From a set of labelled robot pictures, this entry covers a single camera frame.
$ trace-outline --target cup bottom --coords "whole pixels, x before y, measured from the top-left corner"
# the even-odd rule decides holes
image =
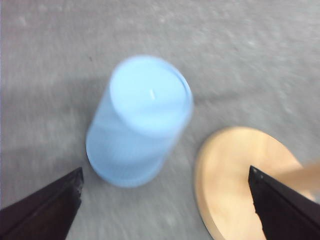
[[[89,159],[90,165],[92,166],[93,170],[98,174],[99,177],[101,177],[104,181],[121,188],[136,188],[148,183],[149,181],[151,181],[153,178],[156,177],[156,175],[160,172],[164,164],[164,160],[160,158],[158,161],[156,161],[156,163],[152,166],[152,168],[150,168],[148,171],[145,171],[139,177],[116,178],[116,177],[110,177],[109,175],[105,174],[96,166],[95,162],[92,161],[92,158],[90,156],[90,149],[88,149],[87,144],[86,144],[86,154]]]

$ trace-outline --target gray concrete floor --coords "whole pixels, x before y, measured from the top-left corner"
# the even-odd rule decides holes
[[[303,163],[320,156],[319,16],[316,0],[3,0],[1,207],[82,166],[68,240],[209,240],[192,183],[212,132],[250,126]],[[174,64],[195,109],[161,173],[121,189],[91,169],[85,135],[112,69],[136,54]]]

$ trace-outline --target plastic cup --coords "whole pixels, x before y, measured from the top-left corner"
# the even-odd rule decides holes
[[[193,97],[181,73],[147,55],[120,63],[112,73],[86,136],[96,173],[119,187],[153,179],[188,124]]]

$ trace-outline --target wooden stick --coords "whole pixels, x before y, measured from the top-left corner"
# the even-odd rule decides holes
[[[320,192],[320,161],[274,178],[296,191]]]

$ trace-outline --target round wooden base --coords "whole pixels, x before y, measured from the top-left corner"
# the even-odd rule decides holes
[[[282,143],[260,130],[230,127],[210,136],[198,154],[195,194],[214,240],[266,239],[248,184],[250,165],[271,176],[302,167]]]

